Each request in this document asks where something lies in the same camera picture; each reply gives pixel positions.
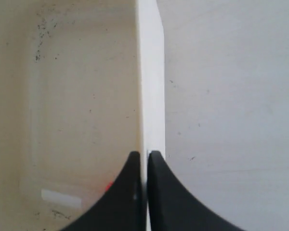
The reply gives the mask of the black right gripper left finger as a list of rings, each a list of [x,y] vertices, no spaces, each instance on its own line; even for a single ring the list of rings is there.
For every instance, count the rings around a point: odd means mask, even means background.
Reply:
[[[140,154],[133,151],[104,195],[63,230],[143,231],[144,213]]]

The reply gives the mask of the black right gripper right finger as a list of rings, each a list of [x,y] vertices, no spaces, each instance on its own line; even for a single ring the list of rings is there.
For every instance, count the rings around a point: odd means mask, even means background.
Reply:
[[[147,197],[153,231],[240,231],[195,198],[167,165],[159,151],[147,164]]]

